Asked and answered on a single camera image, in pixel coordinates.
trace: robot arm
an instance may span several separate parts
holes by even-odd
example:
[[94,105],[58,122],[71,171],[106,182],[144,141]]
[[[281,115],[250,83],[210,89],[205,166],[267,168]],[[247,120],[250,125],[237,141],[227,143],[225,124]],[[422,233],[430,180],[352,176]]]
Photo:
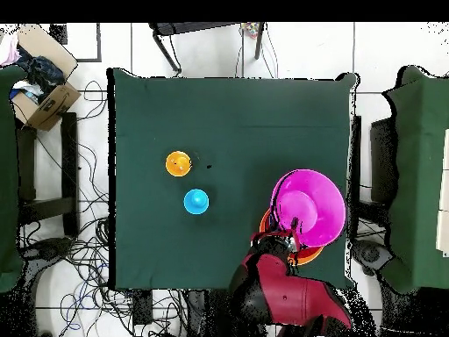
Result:
[[258,324],[315,324],[316,328],[318,319],[321,335],[327,335],[336,325],[338,329],[351,329],[343,300],[330,285],[289,276],[287,233],[254,236],[253,246],[232,279],[233,313]]

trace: black cable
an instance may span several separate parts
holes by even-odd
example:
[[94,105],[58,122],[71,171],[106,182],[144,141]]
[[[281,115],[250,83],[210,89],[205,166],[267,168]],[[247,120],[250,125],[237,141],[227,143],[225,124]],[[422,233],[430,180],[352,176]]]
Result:
[[[176,34],[175,25],[173,25],[173,23],[170,23],[170,25],[172,26],[173,34]],[[172,35],[169,35],[168,37],[170,38],[170,45],[172,46],[173,55],[175,56],[176,62],[178,63],[178,66],[179,66],[179,70],[176,72],[176,75],[175,75],[175,77],[178,77],[178,75],[182,71],[181,63],[178,61],[178,57],[177,57],[176,52],[175,52],[175,47],[173,47]]]
[[273,49],[274,57],[275,57],[275,59],[276,59],[276,70],[275,70],[275,71],[276,71],[276,79],[279,79],[279,63],[277,62],[276,51],[274,50],[273,43],[271,42],[270,32],[268,31],[268,23],[266,23],[265,26],[267,27],[267,35],[268,35],[268,39],[270,40],[271,48]]
[[265,59],[265,55],[263,54],[263,46],[260,45],[260,51],[262,52],[263,61],[265,62],[265,66],[267,66],[268,72],[270,73],[270,76],[273,78],[273,74],[271,73],[270,67],[267,64],[267,60]]
[[237,66],[239,65],[240,52],[242,51],[242,47],[239,49],[239,55],[237,56],[237,63],[235,64],[235,74],[234,77],[237,77]]

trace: floor tile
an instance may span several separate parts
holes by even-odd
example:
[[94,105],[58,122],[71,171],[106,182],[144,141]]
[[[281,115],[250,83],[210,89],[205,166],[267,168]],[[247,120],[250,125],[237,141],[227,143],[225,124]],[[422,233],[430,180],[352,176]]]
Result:
[[[81,188],[79,198],[81,200],[94,200],[98,198],[98,195],[95,193],[90,180],[93,180],[99,189],[99,195],[109,191],[109,112],[107,104],[104,106],[104,103],[101,102],[101,93],[86,93],[86,98],[89,101],[80,97],[70,108],[70,111],[76,112],[76,117],[79,120],[77,122],[78,179]],[[83,119],[88,114],[89,116],[98,114],[98,116]]]
[[[173,300],[170,296],[173,296],[175,300],[178,300],[178,292],[177,290],[153,290],[153,307],[154,308],[167,308],[170,303],[175,303],[176,305],[178,302]],[[184,300],[184,297],[181,296],[181,304],[183,308],[187,307],[187,304]]]
[[449,24],[356,22],[354,64],[361,76],[358,91],[365,92],[392,89],[402,66],[443,75],[449,70]]
[[107,68],[131,69],[131,24],[102,23],[100,31],[102,61],[79,62],[75,71],[68,78],[68,82],[78,90],[85,90],[88,83],[93,80],[97,81],[103,90],[106,90]]
[[[353,71],[353,22],[269,22],[268,32],[279,78],[335,79]],[[254,49],[247,49],[253,57]]]
[[[81,284],[82,279],[74,266],[66,261],[58,262],[42,274],[36,294],[36,306],[59,308],[63,298],[74,293]],[[62,306],[71,306],[73,303],[73,298],[67,296]]]
[[[360,139],[360,184],[371,186],[371,140],[370,130],[373,122],[391,117],[388,101],[381,94],[356,94],[355,113],[361,116]],[[360,188],[360,199],[371,200],[371,190]]]
[[[50,331],[53,337],[58,337],[61,332],[70,324],[70,328],[62,337],[132,337],[121,324],[120,319],[109,313],[102,313],[98,310],[78,310],[74,317],[74,311],[64,312],[61,316],[59,309],[37,309],[36,310],[38,329],[40,332]],[[123,317],[125,326],[132,329],[130,317]]]
[[[89,203],[84,202],[80,203],[80,210],[83,211],[87,209]],[[91,205],[87,211],[82,212],[80,216],[80,226],[84,226],[87,222],[91,221],[95,218],[107,217],[109,215],[108,206],[100,203],[94,203]],[[48,221],[48,225],[46,229],[39,229],[32,238],[36,240],[42,240],[51,237],[60,237],[63,236],[63,229],[61,225],[54,223],[54,221],[43,220],[41,223],[44,224],[45,221]],[[25,227],[25,234],[28,236],[30,232],[37,226],[37,224],[31,224]],[[79,236],[79,240],[88,241],[90,238],[96,236],[95,233],[95,224],[89,226],[85,229],[82,234]],[[90,257],[91,253],[88,253],[91,250],[83,250],[79,252],[76,257],[82,258],[84,254],[86,257]],[[106,251],[102,251],[102,254],[109,259],[108,253]],[[81,272],[85,278],[89,277],[88,271],[86,268],[81,268]],[[61,300],[65,295],[70,293],[79,293],[80,287],[82,286],[83,280],[80,277],[79,272],[76,270],[74,266],[70,263],[62,261],[53,265],[51,268],[48,268],[42,274],[42,277],[39,280],[38,291],[36,295],[36,306],[38,307],[59,307],[61,305]],[[73,299],[70,297],[66,298],[66,302],[70,306],[73,303]]]
[[381,323],[382,323],[382,310],[372,310],[371,314],[373,315],[375,327],[376,327],[376,333],[379,335],[380,329],[381,329]]
[[356,282],[356,289],[363,297],[369,309],[381,309],[381,287],[375,276],[366,276],[354,259],[351,260],[351,278]]

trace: white tile floor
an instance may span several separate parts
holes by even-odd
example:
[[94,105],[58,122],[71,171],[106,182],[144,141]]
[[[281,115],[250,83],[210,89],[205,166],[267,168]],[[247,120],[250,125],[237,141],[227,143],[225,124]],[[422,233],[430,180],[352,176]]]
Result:
[[[94,24],[68,25],[68,49],[75,57],[95,58],[96,27]],[[69,82],[78,90],[85,92],[72,107],[78,117],[85,116],[101,103],[101,95],[105,98],[106,74],[108,67],[125,68],[139,76],[167,76],[174,73],[153,41],[152,31],[148,24],[100,24],[101,30],[101,62],[80,62],[78,68],[69,77]],[[366,186],[360,189],[364,200],[370,199],[371,185],[370,146],[368,141],[370,124],[381,118],[389,117],[391,111],[381,92],[394,86],[400,67],[417,64],[435,75],[443,75],[449,70],[449,27],[447,23],[269,23],[271,41],[276,51],[279,78],[307,77],[314,79],[334,79],[345,72],[356,72],[360,75],[360,86],[356,96],[356,114],[362,117],[362,166],[361,183]],[[168,38],[164,45],[171,53]],[[237,56],[241,47],[239,26],[231,25],[208,31],[191,32],[173,37],[178,60],[182,65],[185,77],[234,76]],[[245,77],[271,78],[262,58],[253,58],[255,40],[245,37]],[[274,72],[274,53],[267,34],[263,38],[263,49],[267,64]],[[241,58],[238,65],[238,76],[241,76]],[[97,81],[98,87],[91,83]],[[93,112],[98,113],[101,107]],[[108,112],[107,106],[96,118],[79,123],[79,142],[91,148],[97,157],[95,184],[103,192],[109,190],[108,185]],[[61,145],[58,141],[59,128],[51,132],[40,132],[39,137],[55,159],[61,158]],[[80,153],[93,163],[94,156],[88,150],[80,148]],[[38,165],[36,185],[38,198],[58,197],[61,195],[61,170],[49,158],[42,146],[36,148]],[[80,157],[80,210],[84,210],[96,194],[89,182],[89,166]],[[108,208],[105,203],[94,203],[97,217],[106,217]],[[92,212],[82,213],[82,223],[92,219]],[[61,219],[43,221],[42,228],[35,233],[36,239],[50,236],[62,236]],[[90,228],[84,233],[84,239],[93,236]],[[365,276],[360,265],[352,262],[352,278],[366,299],[377,324],[381,321],[381,295],[379,284]],[[67,325],[61,316],[60,303],[65,295],[77,290],[82,282],[76,270],[66,262],[61,262],[48,269],[42,276],[37,296],[38,322],[41,330],[50,330],[58,335]],[[165,291],[156,290],[154,300],[164,298]],[[154,316],[165,316],[167,302],[158,304]],[[84,309],[76,316],[73,329],[68,329],[63,337],[85,337],[85,333],[95,323],[99,310],[86,309],[90,305],[84,303]],[[73,317],[70,299],[62,306],[64,316]],[[177,333],[179,322],[173,319],[170,330]],[[91,328],[89,337],[131,337],[120,324],[120,319],[109,314],[98,318],[96,329]],[[140,335],[141,327],[136,329]],[[269,330],[272,336],[275,331]]]

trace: magenta bowl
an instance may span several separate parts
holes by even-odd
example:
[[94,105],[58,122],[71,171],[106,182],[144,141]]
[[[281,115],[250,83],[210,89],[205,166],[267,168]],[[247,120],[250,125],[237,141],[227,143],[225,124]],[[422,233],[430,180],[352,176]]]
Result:
[[323,247],[338,238],[346,219],[345,201],[337,186],[311,169],[284,175],[271,196],[271,211],[281,228],[290,229],[297,218],[301,244]]

